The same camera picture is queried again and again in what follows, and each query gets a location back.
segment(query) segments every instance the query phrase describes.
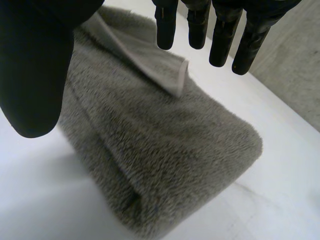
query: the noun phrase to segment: fluffy fabric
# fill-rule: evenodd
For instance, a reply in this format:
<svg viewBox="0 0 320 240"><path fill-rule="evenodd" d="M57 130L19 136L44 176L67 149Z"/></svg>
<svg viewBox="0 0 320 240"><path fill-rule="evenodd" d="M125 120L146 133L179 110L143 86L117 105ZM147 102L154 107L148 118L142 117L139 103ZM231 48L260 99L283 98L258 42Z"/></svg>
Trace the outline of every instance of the fluffy fabric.
<svg viewBox="0 0 320 240"><path fill-rule="evenodd" d="M156 47L152 21L131 18L125 10L95 13L82 27L105 49L142 71L173 96L180 97L188 61Z"/></svg>
<svg viewBox="0 0 320 240"><path fill-rule="evenodd" d="M132 38L141 36L137 27L143 36L156 32L150 20L123 10L103 7L99 14L107 24L111 14L130 23ZM174 97L88 31L74 34L59 123L110 208L139 237L167 233L260 156L252 126L188 75Z"/></svg>

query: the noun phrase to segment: white table surface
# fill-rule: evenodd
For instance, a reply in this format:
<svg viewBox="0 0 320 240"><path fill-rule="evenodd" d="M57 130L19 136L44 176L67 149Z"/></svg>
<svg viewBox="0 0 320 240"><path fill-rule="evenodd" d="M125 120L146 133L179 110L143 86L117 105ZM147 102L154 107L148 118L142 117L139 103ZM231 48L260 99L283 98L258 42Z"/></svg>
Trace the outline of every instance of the white table surface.
<svg viewBox="0 0 320 240"><path fill-rule="evenodd" d="M153 17L151 0L108 0ZM190 61L197 84L250 122L264 141L260 159L164 240L319 240L320 133L252 75L209 62L211 41L188 47L177 16L172 52ZM20 137L0 113L0 240L131 240L56 127Z"/></svg>

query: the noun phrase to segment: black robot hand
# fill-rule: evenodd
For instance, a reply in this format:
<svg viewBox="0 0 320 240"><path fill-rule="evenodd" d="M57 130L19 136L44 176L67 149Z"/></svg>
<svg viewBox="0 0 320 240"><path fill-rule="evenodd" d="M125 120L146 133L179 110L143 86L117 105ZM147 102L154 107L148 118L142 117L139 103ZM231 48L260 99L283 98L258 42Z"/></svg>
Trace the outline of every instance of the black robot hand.
<svg viewBox="0 0 320 240"><path fill-rule="evenodd" d="M159 48L168 50L174 42L179 0L152 1L156 5L157 44ZM189 44L194 49L201 49L206 40L211 1L181 1L189 9ZM232 71L238 75L247 73L271 26L299 2L301 0L212 0L217 18L209 56L211 65L222 67L226 63L244 9L247 23Z"/></svg>
<svg viewBox="0 0 320 240"><path fill-rule="evenodd" d="M0 0L0 107L26 138L50 132L60 116L73 28L103 0Z"/></svg>

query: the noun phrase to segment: plush texture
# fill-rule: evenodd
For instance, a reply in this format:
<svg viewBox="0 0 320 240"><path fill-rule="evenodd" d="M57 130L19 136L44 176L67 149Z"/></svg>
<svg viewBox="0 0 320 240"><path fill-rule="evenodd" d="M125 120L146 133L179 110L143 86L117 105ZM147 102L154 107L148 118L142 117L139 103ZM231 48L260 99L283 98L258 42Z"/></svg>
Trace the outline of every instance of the plush texture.
<svg viewBox="0 0 320 240"><path fill-rule="evenodd" d="M103 7L107 24L111 12L144 36L156 32L151 20ZM172 96L86 27L74 32L60 127L120 221L138 237L163 236L243 174L262 140L187 74Z"/></svg>
<svg viewBox="0 0 320 240"><path fill-rule="evenodd" d="M82 28L106 50L134 65L168 93L180 97L188 61L157 47L152 21L132 18L127 10L103 9Z"/></svg>

